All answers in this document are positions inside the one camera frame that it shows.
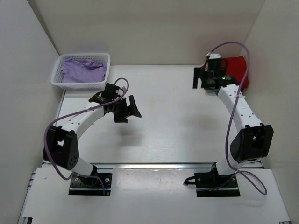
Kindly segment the red t shirt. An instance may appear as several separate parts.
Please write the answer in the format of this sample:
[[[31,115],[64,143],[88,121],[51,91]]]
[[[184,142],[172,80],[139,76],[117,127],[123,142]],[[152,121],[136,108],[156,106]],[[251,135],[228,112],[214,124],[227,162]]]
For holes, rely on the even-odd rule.
[[[225,76],[220,80],[226,84],[239,85],[245,76],[247,63],[243,56],[221,58],[222,67],[226,69]]]

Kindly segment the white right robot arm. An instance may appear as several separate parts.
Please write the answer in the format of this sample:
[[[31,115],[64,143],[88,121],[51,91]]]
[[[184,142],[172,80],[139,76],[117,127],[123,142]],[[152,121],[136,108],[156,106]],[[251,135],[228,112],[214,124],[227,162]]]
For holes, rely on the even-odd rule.
[[[228,61],[220,54],[208,54],[205,63],[194,69],[193,88],[215,92],[230,113],[229,124],[234,124],[237,135],[226,143],[226,156],[216,162],[215,172],[209,176],[210,183],[220,187],[244,164],[268,156],[274,130],[265,125],[251,110],[241,93],[240,84],[233,75],[227,75]]]

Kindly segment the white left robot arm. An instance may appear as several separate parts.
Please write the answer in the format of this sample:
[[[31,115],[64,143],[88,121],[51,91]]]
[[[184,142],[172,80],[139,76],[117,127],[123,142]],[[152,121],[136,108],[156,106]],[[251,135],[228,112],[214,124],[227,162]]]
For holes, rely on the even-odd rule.
[[[97,182],[98,174],[94,165],[79,156],[78,141],[96,121],[112,113],[116,123],[127,123],[128,117],[141,117],[133,95],[125,98],[128,88],[106,84],[103,91],[94,94],[79,112],[63,116],[67,121],[56,126],[51,124],[44,134],[43,159],[72,171],[88,186]]]

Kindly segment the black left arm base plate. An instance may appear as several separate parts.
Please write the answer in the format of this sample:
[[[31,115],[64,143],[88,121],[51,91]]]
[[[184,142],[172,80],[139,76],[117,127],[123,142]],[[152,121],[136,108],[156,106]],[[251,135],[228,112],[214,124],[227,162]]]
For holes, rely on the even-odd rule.
[[[99,180],[86,183],[82,181],[82,178],[73,176],[68,194],[73,196],[110,196],[113,173],[98,173],[98,176],[104,187],[102,187]]]

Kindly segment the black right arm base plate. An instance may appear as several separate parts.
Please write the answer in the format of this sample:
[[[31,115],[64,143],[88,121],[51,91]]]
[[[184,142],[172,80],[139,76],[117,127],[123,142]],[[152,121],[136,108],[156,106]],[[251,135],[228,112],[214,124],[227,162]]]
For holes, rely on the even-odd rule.
[[[234,174],[218,175],[215,170],[196,172],[183,182],[185,186],[195,185],[196,197],[239,197],[238,182]]]

